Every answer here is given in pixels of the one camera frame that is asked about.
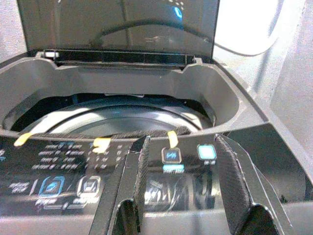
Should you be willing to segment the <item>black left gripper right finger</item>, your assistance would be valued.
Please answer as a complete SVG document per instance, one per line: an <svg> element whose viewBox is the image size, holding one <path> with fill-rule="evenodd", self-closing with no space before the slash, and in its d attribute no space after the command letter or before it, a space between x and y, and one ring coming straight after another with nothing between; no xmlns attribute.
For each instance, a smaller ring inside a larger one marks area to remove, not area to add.
<svg viewBox="0 0 313 235"><path fill-rule="evenodd" d="M214 137L220 190L231 235L293 235L273 186L234 140Z"/></svg>

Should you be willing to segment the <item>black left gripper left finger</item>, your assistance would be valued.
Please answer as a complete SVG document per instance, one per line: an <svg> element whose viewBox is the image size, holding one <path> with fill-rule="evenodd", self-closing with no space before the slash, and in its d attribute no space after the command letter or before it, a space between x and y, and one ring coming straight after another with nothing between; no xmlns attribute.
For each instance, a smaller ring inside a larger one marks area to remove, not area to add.
<svg viewBox="0 0 313 235"><path fill-rule="evenodd" d="M89 235L139 235L144 212L150 136L131 145L105 184Z"/></svg>

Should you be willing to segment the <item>grey top-load washing machine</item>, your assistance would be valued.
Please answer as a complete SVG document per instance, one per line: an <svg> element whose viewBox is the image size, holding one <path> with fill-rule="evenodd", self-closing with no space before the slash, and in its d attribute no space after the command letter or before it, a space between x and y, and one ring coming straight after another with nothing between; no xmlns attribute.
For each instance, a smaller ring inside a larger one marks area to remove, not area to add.
<svg viewBox="0 0 313 235"><path fill-rule="evenodd" d="M213 127L183 135L224 135L237 142L273 186L293 226L293 235L313 235L313 164L294 137L269 110L263 110L225 69L200 58L185 67L56 64L44 53L28 52L0 64L0 103L3 108L37 95L69 96L80 93L168 95L207 102L215 111ZM80 134L37 133L29 139L60 141L112 140L143 136L165 138L168 131L133 131L93 137ZM0 137L24 133L0 124ZM0 221L0 235L89 235L92 220L84 218L13 219ZM139 235L231 235L225 211L145 217Z"/></svg>

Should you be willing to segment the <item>wide yellow tape piece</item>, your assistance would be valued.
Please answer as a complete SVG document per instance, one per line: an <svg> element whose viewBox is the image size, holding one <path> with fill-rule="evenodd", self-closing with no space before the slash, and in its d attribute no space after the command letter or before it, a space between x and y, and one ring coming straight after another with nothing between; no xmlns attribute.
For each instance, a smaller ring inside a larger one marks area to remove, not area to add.
<svg viewBox="0 0 313 235"><path fill-rule="evenodd" d="M111 138L95 138L93 141L93 152L97 154L105 153L109 148Z"/></svg>

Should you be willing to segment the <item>black washer control panel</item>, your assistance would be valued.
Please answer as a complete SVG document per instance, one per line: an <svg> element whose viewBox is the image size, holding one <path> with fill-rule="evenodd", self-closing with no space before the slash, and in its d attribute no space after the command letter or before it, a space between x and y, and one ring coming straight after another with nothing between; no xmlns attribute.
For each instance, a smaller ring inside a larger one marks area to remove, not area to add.
<svg viewBox="0 0 313 235"><path fill-rule="evenodd" d="M102 192L133 140L112 140L103 153L91 140L29 139L22 146L0 137L0 221L92 220ZM224 211L212 135L179 136L176 148L152 138L144 216Z"/></svg>

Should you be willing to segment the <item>short yellow tape strip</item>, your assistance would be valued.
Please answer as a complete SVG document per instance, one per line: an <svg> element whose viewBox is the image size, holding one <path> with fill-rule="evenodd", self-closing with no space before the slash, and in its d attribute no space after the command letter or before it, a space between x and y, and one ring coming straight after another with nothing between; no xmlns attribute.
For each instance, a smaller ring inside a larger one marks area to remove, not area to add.
<svg viewBox="0 0 313 235"><path fill-rule="evenodd" d="M175 148L179 143L178 136L177 136L176 132L174 130L168 131L167 136L168 136L170 148Z"/></svg>

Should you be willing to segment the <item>white washer drum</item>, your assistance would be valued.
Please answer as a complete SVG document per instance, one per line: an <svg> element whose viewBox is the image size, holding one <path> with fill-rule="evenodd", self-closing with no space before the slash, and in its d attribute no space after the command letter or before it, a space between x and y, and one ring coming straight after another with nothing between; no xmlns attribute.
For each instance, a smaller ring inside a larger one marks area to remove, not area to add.
<svg viewBox="0 0 313 235"><path fill-rule="evenodd" d="M213 127L217 120L207 102L156 94L32 95L12 108L0 103L0 111L5 130L93 137L180 127L192 133Z"/></svg>

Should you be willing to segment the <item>long yellow tape strip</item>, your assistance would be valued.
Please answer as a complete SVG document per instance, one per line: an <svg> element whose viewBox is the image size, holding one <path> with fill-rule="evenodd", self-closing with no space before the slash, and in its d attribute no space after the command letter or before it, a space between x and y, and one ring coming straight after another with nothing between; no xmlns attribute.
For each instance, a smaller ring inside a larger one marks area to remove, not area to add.
<svg viewBox="0 0 313 235"><path fill-rule="evenodd" d="M20 147L20 146L23 146L27 140L33 135L33 133L25 133L25 134L22 134L20 135L14 142L14 146L15 147Z"/></svg>

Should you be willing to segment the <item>dark glass washer lid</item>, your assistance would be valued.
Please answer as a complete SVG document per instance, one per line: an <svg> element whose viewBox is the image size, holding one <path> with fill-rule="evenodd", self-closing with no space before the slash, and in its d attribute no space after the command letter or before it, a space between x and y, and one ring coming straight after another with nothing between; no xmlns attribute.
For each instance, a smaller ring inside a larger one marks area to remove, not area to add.
<svg viewBox="0 0 313 235"><path fill-rule="evenodd" d="M56 64L212 60L220 0L17 0L29 52Z"/></svg>

